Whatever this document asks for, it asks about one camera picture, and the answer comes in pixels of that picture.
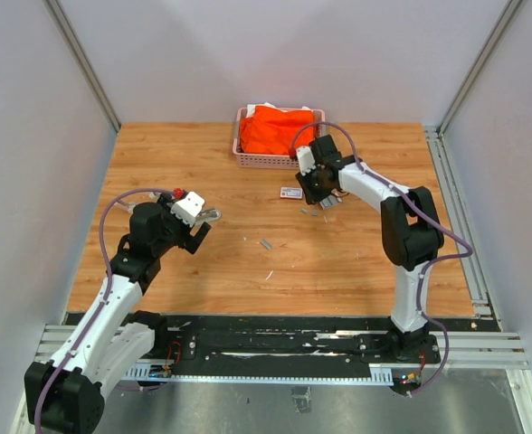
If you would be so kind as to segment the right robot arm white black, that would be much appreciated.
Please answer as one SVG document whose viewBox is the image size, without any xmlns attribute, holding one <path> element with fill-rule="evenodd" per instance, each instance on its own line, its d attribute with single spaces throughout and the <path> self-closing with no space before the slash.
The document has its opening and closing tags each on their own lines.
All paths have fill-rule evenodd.
<svg viewBox="0 0 532 434">
<path fill-rule="evenodd" d="M 431 276 L 427 265 L 443 246 L 430 190 L 394 183 L 357 157 L 342 156 L 330 135 L 293 147 L 290 157 L 298 162 L 296 178 L 308 204 L 349 193 L 379 213 L 383 250 L 395 271 L 394 307 L 383 348 L 398 362 L 415 357 L 429 342 L 423 311 Z"/>
</svg>

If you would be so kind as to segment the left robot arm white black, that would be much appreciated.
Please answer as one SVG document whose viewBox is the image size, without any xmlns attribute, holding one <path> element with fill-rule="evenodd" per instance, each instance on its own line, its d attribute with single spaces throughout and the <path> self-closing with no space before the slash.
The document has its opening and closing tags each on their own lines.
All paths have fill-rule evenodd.
<svg viewBox="0 0 532 434">
<path fill-rule="evenodd" d="M 154 202 L 134 205 L 113 257 L 105 257 L 100 290 L 72 334 L 48 361 L 24 375 L 27 416 L 35 432 L 91 433 L 105 403 L 143 355 L 158 358 L 170 346 L 159 314 L 122 321 L 145 295 L 171 249 L 196 253 L 211 226 L 196 221 L 204 198 L 195 192 L 158 190 Z"/>
</svg>

